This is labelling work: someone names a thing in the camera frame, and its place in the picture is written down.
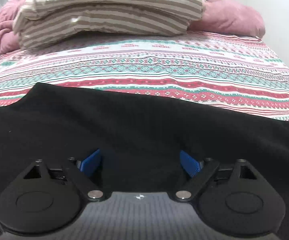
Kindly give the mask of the mauve pink pillow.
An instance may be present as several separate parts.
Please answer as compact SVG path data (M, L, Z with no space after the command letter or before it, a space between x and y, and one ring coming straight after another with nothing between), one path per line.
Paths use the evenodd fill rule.
M266 33L261 14L234 0L204 1L202 18L191 22L188 29L259 38Z

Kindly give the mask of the black pants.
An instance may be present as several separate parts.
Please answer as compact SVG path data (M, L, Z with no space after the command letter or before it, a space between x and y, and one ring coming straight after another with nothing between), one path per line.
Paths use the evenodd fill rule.
M188 101L36 84L0 107L0 193L31 162L57 165L96 149L105 192L174 191L180 151L221 163L249 161L286 204L278 232L289 239L289 121Z

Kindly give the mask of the patterned red green bedsheet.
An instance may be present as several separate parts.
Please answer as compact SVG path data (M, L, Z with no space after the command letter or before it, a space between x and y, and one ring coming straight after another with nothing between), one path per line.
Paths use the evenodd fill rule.
M0 56L0 106L38 82L165 96L289 121L289 68L259 37L80 34Z

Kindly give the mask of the striped beige pillow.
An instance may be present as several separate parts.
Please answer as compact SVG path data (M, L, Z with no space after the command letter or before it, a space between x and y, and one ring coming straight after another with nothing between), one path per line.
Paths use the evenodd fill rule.
M203 10L204 0L25 0L13 31L25 49L84 31L176 36Z

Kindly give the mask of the mauve crumpled blanket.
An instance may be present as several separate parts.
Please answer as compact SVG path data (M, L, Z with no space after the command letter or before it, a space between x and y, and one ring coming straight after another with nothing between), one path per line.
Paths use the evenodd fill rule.
M0 55L20 48L19 37L13 31L13 22L25 1L11 0L0 9Z

